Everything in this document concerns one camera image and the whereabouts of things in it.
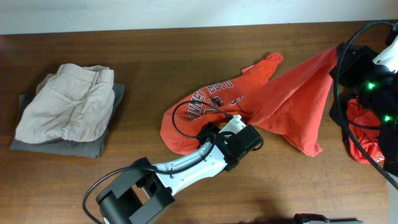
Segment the orange soccer t-shirt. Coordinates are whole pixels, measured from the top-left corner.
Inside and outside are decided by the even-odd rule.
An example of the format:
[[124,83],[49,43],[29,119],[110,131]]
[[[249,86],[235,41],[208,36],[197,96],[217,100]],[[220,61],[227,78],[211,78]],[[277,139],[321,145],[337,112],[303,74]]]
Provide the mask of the orange soccer t-shirt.
[[329,74],[337,63],[332,47],[274,78],[283,56],[276,52],[242,69],[232,80],[203,86],[164,113],[160,135],[177,154],[196,151],[194,137],[209,122],[226,122],[225,114],[241,115],[247,123],[280,134],[286,141],[314,157],[326,99],[332,84]]

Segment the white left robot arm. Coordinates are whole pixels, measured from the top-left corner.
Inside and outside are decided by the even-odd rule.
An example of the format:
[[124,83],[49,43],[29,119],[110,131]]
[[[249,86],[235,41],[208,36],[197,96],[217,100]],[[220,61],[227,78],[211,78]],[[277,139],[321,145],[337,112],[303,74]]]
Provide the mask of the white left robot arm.
[[122,171],[96,201],[105,223],[155,223],[175,195],[199,180],[234,169],[264,140],[251,125],[208,123],[197,137],[200,148],[174,161],[151,164],[145,157]]

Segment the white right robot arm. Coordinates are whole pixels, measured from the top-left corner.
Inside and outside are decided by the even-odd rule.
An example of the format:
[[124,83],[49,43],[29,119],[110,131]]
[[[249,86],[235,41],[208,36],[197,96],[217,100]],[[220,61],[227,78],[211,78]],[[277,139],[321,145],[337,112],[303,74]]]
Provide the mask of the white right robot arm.
[[[377,53],[354,40],[375,25],[389,26],[387,47]],[[330,116],[358,162],[372,165],[397,188],[397,23],[372,21],[338,46],[331,70]]]

